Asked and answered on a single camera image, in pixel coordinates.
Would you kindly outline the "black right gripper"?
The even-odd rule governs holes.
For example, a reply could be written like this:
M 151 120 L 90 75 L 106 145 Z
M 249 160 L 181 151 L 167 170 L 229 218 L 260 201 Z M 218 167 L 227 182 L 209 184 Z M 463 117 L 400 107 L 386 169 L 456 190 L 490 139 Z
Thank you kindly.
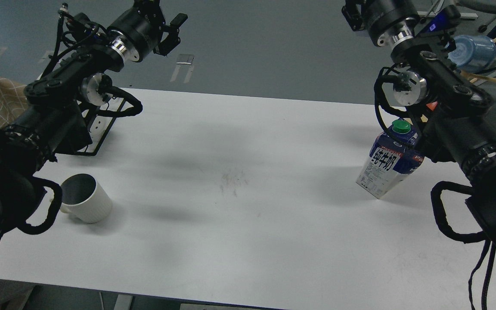
M 376 47 L 414 38 L 419 21 L 410 0 L 346 0 L 342 14 L 352 31 L 366 31 Z

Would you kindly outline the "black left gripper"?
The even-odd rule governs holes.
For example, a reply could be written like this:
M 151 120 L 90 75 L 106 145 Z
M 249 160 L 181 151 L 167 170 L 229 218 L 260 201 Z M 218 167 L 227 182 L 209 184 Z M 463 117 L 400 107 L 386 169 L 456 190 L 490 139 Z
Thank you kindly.
M 149 53 L 167 56 L 181 43 L 179 28 L 187 19 L 180 12 L 167 24 L 159 0 L 136 0 L 108 27 L 110 47 L 124 62 L 141 62 Z

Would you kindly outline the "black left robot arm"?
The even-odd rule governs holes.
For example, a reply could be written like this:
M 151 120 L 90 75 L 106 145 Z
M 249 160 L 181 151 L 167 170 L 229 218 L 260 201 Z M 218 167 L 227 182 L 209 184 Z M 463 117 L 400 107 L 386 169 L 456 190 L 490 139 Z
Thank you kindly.
M 57 154 L 76 155 L 89 146 L 97 116 L 142 112 L 142 103 L 114 86 L 106 71 L 120 72 L 149 53 L 167 56 L 188 19 L 180 12 L 167 23 L 158 0 L 135 0 L 108 27 L 69 14 L 66 3 L 58 15 L 50 62 L 24 90 L 28 108 L 0 129 L 0 241 L 14 229 L 36 235 L 54 224 L 63 190 L 36 172 Z

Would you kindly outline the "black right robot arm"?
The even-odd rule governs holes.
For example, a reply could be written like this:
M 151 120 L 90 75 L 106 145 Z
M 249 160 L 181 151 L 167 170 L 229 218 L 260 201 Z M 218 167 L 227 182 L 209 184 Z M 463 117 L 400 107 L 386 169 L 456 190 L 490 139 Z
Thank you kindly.
M 410 0 L 347 0 L 342 14 L 353 31 L 365 30 L 376 47 L 390 47 L 392 67 L 384 67 L 374 85 L 375 113 L 388 135 L 380 110 L 409 118 L 419 140 L 411 149 L 433 162 L 455 161 L 470 185 L 440 181 L 431 190 L 439 230 L 463 243 L 484 242 L 474 271 L 488 257 L 481 307 L 487 308 L 496 255 L 496 129 L 485 115 L 493 104 L 488 92 L 477 87 L 448 59 L 455 50 L 453 32 L 460 12 L 449 5 L 419 33 L 419 14 Z M 461 234 L 448 224 L 441 200 L 443 191 L 468 195 L 466 205 L 481 231 Z

